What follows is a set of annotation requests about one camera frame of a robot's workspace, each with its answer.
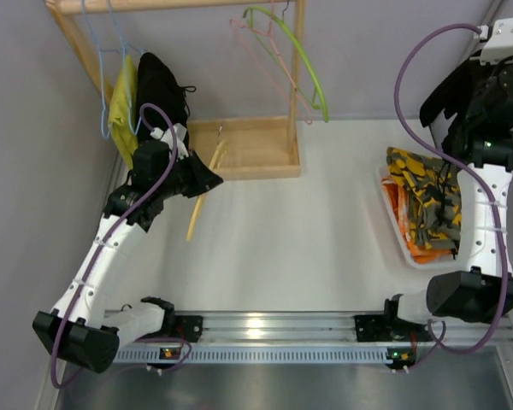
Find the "cream yellow hanger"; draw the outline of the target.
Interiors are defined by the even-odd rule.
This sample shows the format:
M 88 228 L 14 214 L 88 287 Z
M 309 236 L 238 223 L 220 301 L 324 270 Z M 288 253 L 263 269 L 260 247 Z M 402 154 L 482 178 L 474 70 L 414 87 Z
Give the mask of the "cream yellow hanger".
M 209 163 L 209 168 L 211 171 L 216 171 L 218 169 L 218 167 L 221 165 L 223 157 L 227 153 L 227 141 L 225 138 L 223 138 L 221 136 L 224 125 L 225 125 L 225 121 L 223 121 L 220 124 L 219 130 L 217 133 L 217 146 L 215 148 L 215 152 L 212 155 L 210 163 Z M 192 212 L 192 216 L 190 219 L 190 223 L 188 226 L 187 234 L 186 234 L 187 242 L 190 242 L 192 240 L 193 233 L 195 231 L 196 224 L 198 222 L 198 218 L 199 218 L 199 215 L 201 214 L 201 211 L 202 211 L 202 208 L 205 203 L 207 195 L 208 195 L 208 193 L 205 192 L 202 195 L 198 196 L 198 198 L 196 200 L 196 203 L 195 203 L 195 206 L 194 206 L 194 209 Z

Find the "black trousers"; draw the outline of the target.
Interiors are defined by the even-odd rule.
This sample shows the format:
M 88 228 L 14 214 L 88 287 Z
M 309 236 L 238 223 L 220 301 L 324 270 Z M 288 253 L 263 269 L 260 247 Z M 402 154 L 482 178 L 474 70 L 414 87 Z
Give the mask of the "black trousers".
M 469 104 L 481 65 L 468 59 L 454 69 L 424 101 L 419 111 L 423 127 L 430 126 L 445 111 L 446 119 L 458 114 Z

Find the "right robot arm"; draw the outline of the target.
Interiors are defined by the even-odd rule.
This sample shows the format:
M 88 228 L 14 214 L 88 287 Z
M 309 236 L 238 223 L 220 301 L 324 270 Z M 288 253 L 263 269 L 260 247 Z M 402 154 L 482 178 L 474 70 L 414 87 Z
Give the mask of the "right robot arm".
M 507 254 L 507 196 L 513 176 L 513 56 L 495 64 L 471 58 L 423 103 L 420 122 L 451 121 L 435 155 L 391 147 L 383 191 L 404 245 L 442 273 L 385 310 L 424 325 L 441 318 L 491 324 L 513 309 Z

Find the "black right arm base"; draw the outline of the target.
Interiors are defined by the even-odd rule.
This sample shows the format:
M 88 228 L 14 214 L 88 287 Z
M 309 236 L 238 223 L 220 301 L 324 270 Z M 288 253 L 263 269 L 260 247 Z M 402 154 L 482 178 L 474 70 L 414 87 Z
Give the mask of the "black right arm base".
M 354 317 L 357 340 L 370 342 L 431 342 L 424 325 L 388 318 L 385 314 L 361 314 Z

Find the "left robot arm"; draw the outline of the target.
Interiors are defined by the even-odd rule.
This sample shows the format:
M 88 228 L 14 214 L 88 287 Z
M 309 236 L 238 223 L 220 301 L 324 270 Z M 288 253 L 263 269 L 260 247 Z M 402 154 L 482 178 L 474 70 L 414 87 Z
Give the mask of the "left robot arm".
M 107 200 L 97 235 L 72 283 L 50 312 L 32 323 L 52 360 L 102 373 L 117 352 L 141 337 L 170 337 L 174 305 L 147 296 L 126 311 L 105 314 L 107 300 L 133 250 L 173 196 L 201 196 L 222 184 L 195 150 L 180 155 L 180 143 L 146 141 L 133 154 L 127 181 Z

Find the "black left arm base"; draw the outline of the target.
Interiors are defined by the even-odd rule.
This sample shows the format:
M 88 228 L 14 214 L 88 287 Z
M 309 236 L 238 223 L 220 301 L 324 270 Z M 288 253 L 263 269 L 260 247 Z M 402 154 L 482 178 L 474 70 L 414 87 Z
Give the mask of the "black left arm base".
M 169 337 L 197 343 L 203 333 L 203 316 L 201 315 L 175 315 L 173 324 L 168 329 Z

